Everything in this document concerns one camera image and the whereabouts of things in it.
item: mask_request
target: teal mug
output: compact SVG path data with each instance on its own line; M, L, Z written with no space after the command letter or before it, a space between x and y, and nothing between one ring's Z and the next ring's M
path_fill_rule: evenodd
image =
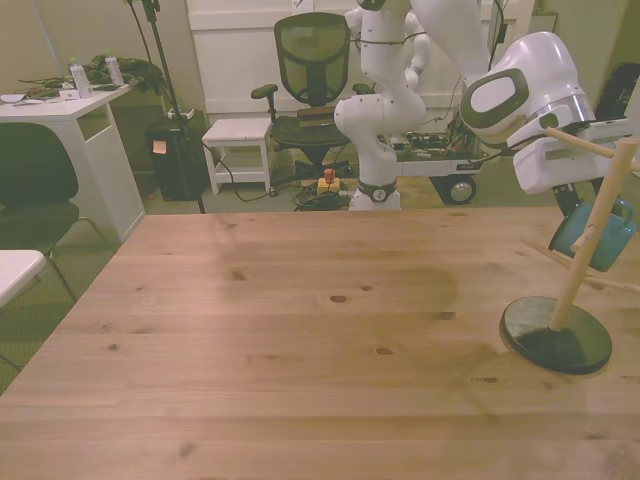
M613 213L609 215L609 223L591 259L591 267L600 272L606 272L611 268L637 232L637 227L632 221L633 208L622 200L617 200L616 206L624 218ZM555 250L573 258L575 252L571 250L571 246L587 229L592 210L592 205L582 203L566 217L553 237L549 250Z

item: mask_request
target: mesh chair back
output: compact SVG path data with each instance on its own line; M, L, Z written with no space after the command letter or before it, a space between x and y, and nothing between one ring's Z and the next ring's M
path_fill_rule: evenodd
M61 203L78 194L78 179L53 131L34 123L0 124L0 205Z
M299 102L322 107L344 90L351 33L342 15L313 12L285 18L274 27L280 76Z

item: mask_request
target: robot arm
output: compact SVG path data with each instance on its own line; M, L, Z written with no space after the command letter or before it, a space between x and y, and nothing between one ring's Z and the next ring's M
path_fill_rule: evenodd
M405 71L405 76L407 77L409 87L416 90L420 82L420 75L422 75L422 72L424 72L431 60L431 40L429 40L427 35L423 34L424 30L422 29L422 25L420 25L418 17L413 12L407 14L404 28L407 37L412 37L413 39L414 51L411 65Z
M358 149L360 185L355 210L399 208L395 190L397 157L377 135L401 135L419 128L426 109L415 92L418 72L429 60L429 38L456 64L466 91L462 120L487 145L528 146L514 165L527 193L604 177L608 158L573 150L567 144L536 137L546 127L563 128L587 122L585 139L613 147L630 132L625 121L594 122L594 113L580 88L575 64L562 41L552 33L536 33L515 42L489 70L489 49L483 39L477 0L359 0L347 14L352 34L362 36L362 71L379 86L378 95L355 96L336 108L336 125ZM411 9L415 16L407 16ZM405 69L402 45L414 37L416 55Z
M595 115L576 66L556 35L535 33L516 41L487 72L489 52L475 0L412 0L412 5L431 39L463 73L467 90L460 114L486 145L520 146L542 135L545 127L576 122L589 124L578 136L610 148L631 133L625 120L592 123ZM529 194L602 178L610 164L550 138L537 139L514 157L518 181Z

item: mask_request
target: white desk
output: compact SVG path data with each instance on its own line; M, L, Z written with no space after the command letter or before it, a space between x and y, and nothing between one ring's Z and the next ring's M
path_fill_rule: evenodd
M93 219L112 242L123 243L144 217L144 207L109 102L129 92L95 92L62 103L0 106L0 122L37 123L53 130L67 149L78 176L73 199L80 215ZM93 238L78 225L65 243Z

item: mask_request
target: wheel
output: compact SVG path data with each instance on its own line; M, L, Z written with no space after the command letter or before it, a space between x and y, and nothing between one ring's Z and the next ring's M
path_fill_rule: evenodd
M476 196L478 187L470 175L451 175L444 179L440 195L450 205L467 205Z

